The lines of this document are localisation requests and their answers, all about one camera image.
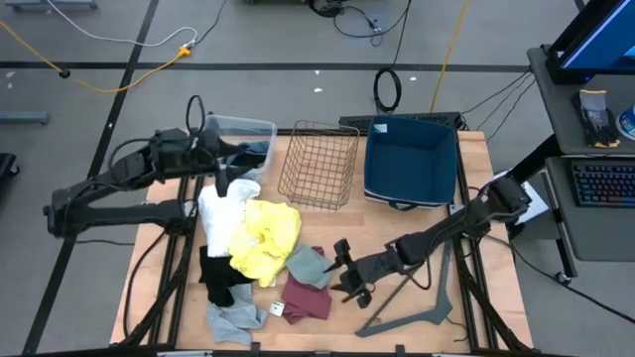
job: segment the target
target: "keyboard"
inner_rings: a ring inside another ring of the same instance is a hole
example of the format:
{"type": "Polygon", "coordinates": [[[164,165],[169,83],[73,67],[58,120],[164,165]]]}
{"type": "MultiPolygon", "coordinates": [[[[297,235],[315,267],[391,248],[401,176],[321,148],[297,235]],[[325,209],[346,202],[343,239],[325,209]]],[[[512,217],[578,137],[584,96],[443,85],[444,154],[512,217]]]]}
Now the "keyboard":
{"type": "MultiPolygon", "coordinates": [[[[448,125],[456,130],[461,129],[462,121],[459,112],[442,112],[442,113],[418,113],[418,114],[384,114],[387,116],[395,116],[400,118],[412,118],[417,120],[425,120],[437,124],[448,125]]],[[[339,118],[339,125],[357,128],[362,134],[368,133],[370,122],[377,115],[363,116],[346,116],[339,118]]]]}
{"type": "Polygon", "coordinates": [[[571,160],[580,207],[635,207],[635,162],[571,160]]]}

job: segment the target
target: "gray cloth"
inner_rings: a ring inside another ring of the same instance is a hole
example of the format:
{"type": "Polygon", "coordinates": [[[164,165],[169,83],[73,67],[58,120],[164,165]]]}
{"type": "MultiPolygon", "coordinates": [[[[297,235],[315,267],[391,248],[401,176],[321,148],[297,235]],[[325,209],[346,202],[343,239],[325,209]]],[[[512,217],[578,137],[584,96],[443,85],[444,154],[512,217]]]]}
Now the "gray cloth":
{"type": "Polygon", "coordinates": [[[299,244],[287,258],[287,269],[298,283],[323,289],[330,283],[330,273],[324,271],[330,267],[330,260],[314,248],[299,244]]]}
{"type": "Polygon", "coordinates": [[[252,302],[251,284],[241,284],[229,288],[234,297],[234,305],[218,307],[207,303],[207,323],[214,342],[236,342],[251,345],[251,333],[241,328],[262,328],[267,319],[267,311],[252,302]]]}

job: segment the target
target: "dark blue fabric bin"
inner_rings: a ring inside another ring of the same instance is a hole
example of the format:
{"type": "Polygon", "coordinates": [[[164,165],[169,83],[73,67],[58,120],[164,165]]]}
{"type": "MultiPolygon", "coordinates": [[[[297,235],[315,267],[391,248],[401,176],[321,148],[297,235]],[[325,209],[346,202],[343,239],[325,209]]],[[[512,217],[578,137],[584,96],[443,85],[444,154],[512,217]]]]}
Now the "dark blue fabric bin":
{"type": "Polygon", "coordinates": [[[456,135],[448,126],[375,117],[366,141],[364,194],[402,210],[451,203],[456,150],[456,135]]]}

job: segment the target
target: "yellow shirt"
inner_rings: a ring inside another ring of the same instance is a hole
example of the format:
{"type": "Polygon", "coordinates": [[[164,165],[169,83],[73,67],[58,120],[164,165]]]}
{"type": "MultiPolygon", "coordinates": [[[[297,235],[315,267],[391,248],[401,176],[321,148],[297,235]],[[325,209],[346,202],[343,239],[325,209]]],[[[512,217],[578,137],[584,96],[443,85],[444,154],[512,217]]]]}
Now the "yellow shirt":
{"type": "Polygon", "coordinates": [[[247,278],[258,279],[261,287],[269,287],[293,252],[301,226],[300,212],[286,203],[248,200],[245,223],[229,243],[229,265],[247,278]]]}

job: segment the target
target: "metal wire basket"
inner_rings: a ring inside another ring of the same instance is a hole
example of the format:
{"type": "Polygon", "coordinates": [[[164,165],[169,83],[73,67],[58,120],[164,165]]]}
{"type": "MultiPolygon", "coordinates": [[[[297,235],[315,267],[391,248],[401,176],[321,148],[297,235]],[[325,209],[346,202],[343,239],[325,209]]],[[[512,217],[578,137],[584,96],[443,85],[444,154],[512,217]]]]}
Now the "metal wire basket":
{"type": "Polygon", "coordinates": [[[355,128],[296,122],[278,192],[294,203],[338,210],[350,197],[358,143],[355,128]]]}

